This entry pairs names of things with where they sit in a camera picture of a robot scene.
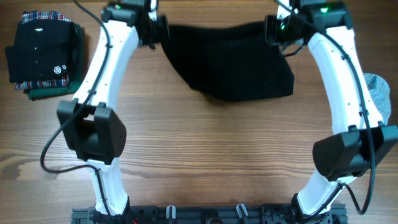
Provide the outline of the black knit skirt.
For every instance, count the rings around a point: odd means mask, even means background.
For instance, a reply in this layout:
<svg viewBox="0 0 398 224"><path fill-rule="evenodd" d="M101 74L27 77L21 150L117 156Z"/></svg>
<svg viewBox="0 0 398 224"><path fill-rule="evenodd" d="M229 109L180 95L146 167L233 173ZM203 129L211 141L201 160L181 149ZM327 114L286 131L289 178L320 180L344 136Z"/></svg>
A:
<svg viewBox="0 0 398 224"><path fill-rule="evenodd" d="M264 28L262 21L225 28L171 25L162 48L191 89L217 100L290 96L294 74L279 48L266 42Z"/></svg>

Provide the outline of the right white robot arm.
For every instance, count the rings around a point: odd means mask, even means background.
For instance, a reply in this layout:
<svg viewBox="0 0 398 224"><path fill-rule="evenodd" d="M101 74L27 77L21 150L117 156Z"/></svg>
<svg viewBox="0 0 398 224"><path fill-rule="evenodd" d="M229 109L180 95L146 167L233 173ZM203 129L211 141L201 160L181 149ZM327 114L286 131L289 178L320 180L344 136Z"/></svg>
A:
<svg viewBox="0 0 398 224"><path fill-rule="evenodd" d="M350 184L369 175L366 199L356 211L367 212L376 167L397 143L397 126L386 124L368 88L356 51L352 18L343 2L279 1L275 44L301 42L322 76L330 104L333 134L313 145L315 170L291 202L292 223L322 222L335 215L333 202Z"/></svg>

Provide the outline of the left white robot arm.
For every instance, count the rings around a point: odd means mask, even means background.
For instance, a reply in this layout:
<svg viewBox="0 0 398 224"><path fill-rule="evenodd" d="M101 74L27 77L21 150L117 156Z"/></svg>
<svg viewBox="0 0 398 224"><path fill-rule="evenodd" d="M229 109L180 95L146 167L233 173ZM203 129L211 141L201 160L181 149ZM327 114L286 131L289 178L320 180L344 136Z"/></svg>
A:
<svg viewBox="0 0 398 224"><path fill-rule="evenodd" d="M94 223L124 223L131 219L119 158L126 127L116 114L120 85L128 61L141 45L153 47L166 35L158 1L111 2L101 11L95 54L83 83L70 101L57 108L60 132L68 148L91 175L96 202L88 210Z"/></svg>

